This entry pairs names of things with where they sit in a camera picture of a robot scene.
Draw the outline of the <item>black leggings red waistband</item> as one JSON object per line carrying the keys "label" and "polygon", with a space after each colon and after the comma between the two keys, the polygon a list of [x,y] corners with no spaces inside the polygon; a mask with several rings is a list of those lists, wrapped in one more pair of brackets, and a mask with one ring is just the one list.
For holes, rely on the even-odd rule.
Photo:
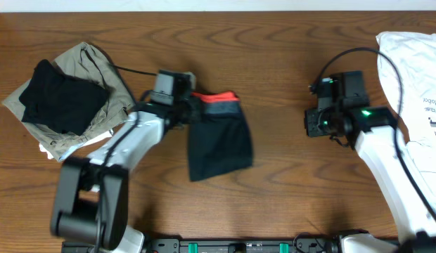
{"label": "black leggings red waistband", "polygon": [[191,181],[247,169],[253,163],[250,129],[240,98],[232,91],[192,93],[200,102],[200,120],[188,130],[188,170]]}

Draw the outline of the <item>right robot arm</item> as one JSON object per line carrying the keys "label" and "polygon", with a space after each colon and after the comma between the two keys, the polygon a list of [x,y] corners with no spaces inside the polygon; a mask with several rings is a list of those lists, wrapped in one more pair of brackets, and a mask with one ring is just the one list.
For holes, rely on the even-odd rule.
{"label": "right robot arm", "polygon": [[329,245],[329,252],[436,252],[436,199],[431,197],[412,159],[404,150],[403,135],[387,107],[335,108],[304,112],[309,137],[346,137],[373,174],[392,213],[396,243],[367,232],[347,232]]}

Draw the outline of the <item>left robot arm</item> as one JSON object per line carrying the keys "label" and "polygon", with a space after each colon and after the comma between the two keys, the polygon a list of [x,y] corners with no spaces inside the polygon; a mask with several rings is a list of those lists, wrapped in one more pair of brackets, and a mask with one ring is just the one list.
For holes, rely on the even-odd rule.
{"label": "left robot arm", "polygon": [[87,157],[60,168],[51,234],[88,244],[92,252],[142,252],[145,236],[128,226],[129,176],[145,154],[180,124],[200,119],[200,99],[171,105],[141,101],[124,126]]}

